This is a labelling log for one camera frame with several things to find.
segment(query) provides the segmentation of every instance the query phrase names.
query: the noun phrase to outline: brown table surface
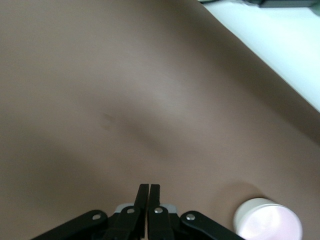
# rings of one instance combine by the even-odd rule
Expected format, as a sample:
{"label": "brown table surface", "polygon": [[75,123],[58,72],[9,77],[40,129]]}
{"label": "brown table surface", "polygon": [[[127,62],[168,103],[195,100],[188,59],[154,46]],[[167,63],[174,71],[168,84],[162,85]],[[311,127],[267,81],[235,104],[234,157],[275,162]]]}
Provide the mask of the brown table surface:
{"label": "brown table surface", "polygon": [[196,0],[0,2],[0,239],[139,184],[232,229],[270,198],[320,236],[320,114]]}

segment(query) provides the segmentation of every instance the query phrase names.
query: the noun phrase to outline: white lid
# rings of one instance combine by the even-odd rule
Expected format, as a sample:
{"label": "white lid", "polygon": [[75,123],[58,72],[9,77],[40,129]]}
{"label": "white lid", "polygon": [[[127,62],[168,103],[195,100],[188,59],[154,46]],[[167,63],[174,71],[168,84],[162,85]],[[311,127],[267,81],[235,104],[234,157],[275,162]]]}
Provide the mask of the white lid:
{"label": "white lid", "polygon": [[233,225],[246,240],[301,240],[303,233],[293,211],[265,198],[244,202],[235,212]]}

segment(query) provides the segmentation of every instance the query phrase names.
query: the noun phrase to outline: black object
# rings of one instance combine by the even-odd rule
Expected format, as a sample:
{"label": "black object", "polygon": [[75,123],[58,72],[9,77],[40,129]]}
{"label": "black object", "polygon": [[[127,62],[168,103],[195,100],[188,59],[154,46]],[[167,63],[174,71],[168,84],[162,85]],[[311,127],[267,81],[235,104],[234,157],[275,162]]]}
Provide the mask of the black object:
{"label": "black object", "polygon": [[244,240],[197,211],[178,216],[175,206],[160,204],[160,185],[141,184],[132,204],[119,205],[108,217],[93,210],[32,240]]}
{"label": "black object", "polygon": [[319,0],[246,0],[248,3],[257,4],[261,8],[302,8],[310,7]]}

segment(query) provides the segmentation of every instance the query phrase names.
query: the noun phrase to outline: metal screw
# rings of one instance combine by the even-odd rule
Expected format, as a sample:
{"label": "metal screw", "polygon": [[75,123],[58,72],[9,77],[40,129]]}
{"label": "metal screw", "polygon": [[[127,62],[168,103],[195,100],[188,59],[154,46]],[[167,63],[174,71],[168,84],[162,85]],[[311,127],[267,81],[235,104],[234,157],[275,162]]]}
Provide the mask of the metal screw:
{"label": "metal screw", "polygon": [[127,214],[133,214],[134,212],[135,212],[135,209],[133,209],[133,208],[129,208],[129,209],[126,211]]}
{"label": "metal screw", "polygon": [[156,213],[156,214],[160,214],[160,213],[162,213],[164,210],[161,208],[161,207],[157,207],[155,210],[154,210],[154,212]]}
{"label": "metal screw", "polygon": [[100,218],[101,218],[101,214],[98,213],[98,214],[96,214],[96,215],[93,215],[92,220],[98,220],[98,219],[100,219]]}
{"label": "metal screw", "polygon": [[188,214],[188,215],[186,216],[186,219],[189,220],[189,221],[193,221],[193,220],[196,219],[196,216],[190,213],[190,214]]}

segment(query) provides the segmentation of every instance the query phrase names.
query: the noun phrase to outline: white cup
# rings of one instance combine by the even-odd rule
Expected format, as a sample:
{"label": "white cup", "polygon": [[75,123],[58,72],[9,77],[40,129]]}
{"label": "white cup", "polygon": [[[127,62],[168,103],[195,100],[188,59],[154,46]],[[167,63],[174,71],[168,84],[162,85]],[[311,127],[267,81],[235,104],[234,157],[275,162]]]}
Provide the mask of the white cup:
{"label": "white cup", "polygon": [[246,240],[301,240],[303,233],[293,211],[265,198],[244,202],[234,214],[233,226]]}

